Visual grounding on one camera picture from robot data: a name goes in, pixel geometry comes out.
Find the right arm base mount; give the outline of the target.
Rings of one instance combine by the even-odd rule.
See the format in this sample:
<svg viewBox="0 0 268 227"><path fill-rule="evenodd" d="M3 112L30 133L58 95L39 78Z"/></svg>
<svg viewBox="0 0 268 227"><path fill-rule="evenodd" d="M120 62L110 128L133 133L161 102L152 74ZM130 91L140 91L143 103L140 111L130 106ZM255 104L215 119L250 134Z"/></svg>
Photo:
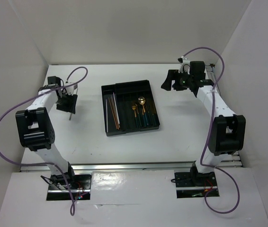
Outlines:
<svg viewBox="0 0 268 227"><path fill-rule="evenodd" d="M214 172L201 177L193 172L175 172L171 182L175 184L177 198L219 197L218 184Z"/></svg>

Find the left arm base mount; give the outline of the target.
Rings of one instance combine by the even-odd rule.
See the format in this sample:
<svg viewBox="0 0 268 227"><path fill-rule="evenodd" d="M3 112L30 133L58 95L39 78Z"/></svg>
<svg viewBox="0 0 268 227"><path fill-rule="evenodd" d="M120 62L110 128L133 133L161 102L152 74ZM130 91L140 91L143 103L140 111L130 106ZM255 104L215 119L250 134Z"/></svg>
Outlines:
<svg viewBox="0 0 268 227"><path fill-rule="evenodd" d="M54 183L50 178L42 176L41 178L48 184L47 201L69 201L70 195L65 184ZM75 182L69 183L72 196L75 200L90 200L92 174L75 175Z"/></svg>

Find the aluminium front rail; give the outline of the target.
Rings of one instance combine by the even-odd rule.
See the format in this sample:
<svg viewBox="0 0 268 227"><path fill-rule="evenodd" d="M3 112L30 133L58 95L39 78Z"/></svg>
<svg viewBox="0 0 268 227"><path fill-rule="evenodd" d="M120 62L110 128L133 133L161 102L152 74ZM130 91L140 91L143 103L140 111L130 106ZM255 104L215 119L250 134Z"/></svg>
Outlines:
<svg viewBox="0 0 268 227"><path fill-rule="evenodd" d="M193 162L117 163L72 165L74 172L134 171L191 168Z"/></svg>

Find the black cutlery organizer tray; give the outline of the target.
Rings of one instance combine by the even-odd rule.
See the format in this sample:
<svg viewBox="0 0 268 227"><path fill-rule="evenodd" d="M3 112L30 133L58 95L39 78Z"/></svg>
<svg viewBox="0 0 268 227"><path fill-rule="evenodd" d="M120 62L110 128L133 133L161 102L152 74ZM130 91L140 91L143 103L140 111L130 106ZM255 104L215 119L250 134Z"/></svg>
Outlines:
<svg viewBox="0 0 268 227"><path fill-rule="evenodd" d="M103 113L105 121L105 133L106 133L106 99L108 99L111 95L113 95L116 104L117 116L120 123L120 129L117 130L108 100L108 133L106 133L108 137L132 132L141 132L141 131L150 131L159 129L160 121L156 111L151 85L148 80L139 80L133 82L116 83L112 85L103 85L101 87L101 94L102 94ZM153 121L152 125L150 125L148 121L149 125L147 127L144 126L142 106L138 102L138 98L141 96L145 98L144 108L146 117L147 112L145 105L147 104L149 107L149 104L152 104L152 108L156 118L156 125L153 125ZM135 104L138 109L137 112L141 126L140 128L137 128L136 126L134 111L132 110L133 104Z"/></svg>

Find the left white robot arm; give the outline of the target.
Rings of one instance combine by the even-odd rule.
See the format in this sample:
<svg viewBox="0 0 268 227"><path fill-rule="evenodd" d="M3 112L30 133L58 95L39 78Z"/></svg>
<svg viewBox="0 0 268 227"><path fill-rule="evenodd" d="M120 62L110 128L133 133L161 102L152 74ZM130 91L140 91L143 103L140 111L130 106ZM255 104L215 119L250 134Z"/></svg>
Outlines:
<svg viewBox="0 0 268 227"><path fill-rule="evenodd" d="M75 114L78 86L69 85L61 78L52 76L47 79L48 84L39 88L38 97L25 110L15 114L20 143L37 154L46 162L52 184L60 184L66 189L76 183L74 170L58 151L54 141L55 132L50 120L49 112L55 105L57 110Z"/></svg>

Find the gold spoon green handle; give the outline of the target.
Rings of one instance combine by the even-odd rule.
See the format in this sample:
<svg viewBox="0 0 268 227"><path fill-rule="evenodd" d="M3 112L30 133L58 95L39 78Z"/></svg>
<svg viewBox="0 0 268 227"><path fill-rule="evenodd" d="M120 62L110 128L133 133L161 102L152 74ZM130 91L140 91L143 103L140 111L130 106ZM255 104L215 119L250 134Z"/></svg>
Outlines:
<svg viewBox="0 0 268 227"><path fill-rule="evenodd" d="M145 115L145 112L144 110L142 109L142 114L143 114L143 122L144 122L144 126L147 127L149 124L148 124L148 119Z"/></svg>
<svg viewBox="0 0 268 227"><path fill-rule="evenodd" d="M139 97L139 98L138 98L138 102L139 102L139 104L142 106L142 109L143 109L144 112L145 112L145 108L144 108L145 98L144 98L143 96Z"/></svg>

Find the aluminium right side rail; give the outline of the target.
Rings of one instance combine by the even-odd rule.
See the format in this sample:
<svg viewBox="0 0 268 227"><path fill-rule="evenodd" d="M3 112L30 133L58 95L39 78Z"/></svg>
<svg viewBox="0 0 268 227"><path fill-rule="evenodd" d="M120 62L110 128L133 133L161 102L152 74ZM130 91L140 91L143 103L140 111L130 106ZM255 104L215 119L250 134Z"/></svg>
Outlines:
<svg viewBox="0 0 268 227"><path fill-rule="evenodd" d="M211 115L212 128L203 163L217 166L228 155L242 150L246 120L231 110L218 92L218 88L205 87L204 105Z"/></svg>

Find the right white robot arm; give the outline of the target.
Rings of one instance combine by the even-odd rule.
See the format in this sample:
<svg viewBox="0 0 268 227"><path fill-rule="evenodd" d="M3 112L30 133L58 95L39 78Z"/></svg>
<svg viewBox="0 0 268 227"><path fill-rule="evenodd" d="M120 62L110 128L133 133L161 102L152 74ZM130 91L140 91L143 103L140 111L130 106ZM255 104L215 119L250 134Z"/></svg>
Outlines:
<svg viewBox="0 0 268 227"><path fill-rule="evenodd" d="M183 63L182 69L168 70L161 88L166 91L189 89L211 116L204 151L189 174L190 182L200 185L228 155L242 150L246 119L227 106L214 82L206 78L205 63L202 61L192 61L189 65Z"/></svg>

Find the aluminium rail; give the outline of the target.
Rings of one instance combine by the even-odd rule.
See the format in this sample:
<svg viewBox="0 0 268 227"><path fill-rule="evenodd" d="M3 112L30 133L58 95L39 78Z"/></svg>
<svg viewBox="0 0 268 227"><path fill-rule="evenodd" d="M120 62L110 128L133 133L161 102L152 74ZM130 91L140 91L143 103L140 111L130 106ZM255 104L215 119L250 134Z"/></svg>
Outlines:
<svg viewBox="0 0 268 227"><path fill-rule="evenodd" d="M117 163L72 165L74 172L134 171L191 168L193 162Z"/></svg>
<svg viewBox="0 0 268 227"><path fill-rule="evenodd" d="M211 115L212 128L203 163L217 166L228 155L242 150L246 120L231 110L218 92L218 88L205 87L204 105Z"/></svg>

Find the gold fork green handle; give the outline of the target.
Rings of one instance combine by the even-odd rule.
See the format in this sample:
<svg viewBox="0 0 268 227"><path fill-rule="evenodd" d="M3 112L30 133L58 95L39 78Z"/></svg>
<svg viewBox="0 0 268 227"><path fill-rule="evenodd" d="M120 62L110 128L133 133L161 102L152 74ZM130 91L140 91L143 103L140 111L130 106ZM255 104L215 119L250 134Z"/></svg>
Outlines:
<svg viewBox="0 0 268 227"><path fill-rule="evenodd" d="M137 128L140 128L140 122L139 122L139 116L138 116L138 112L137 112L137 106L135 104L132 105L132 110L134 111L134 117L135 117L135 121L136 121L136 126Z"/></svg>

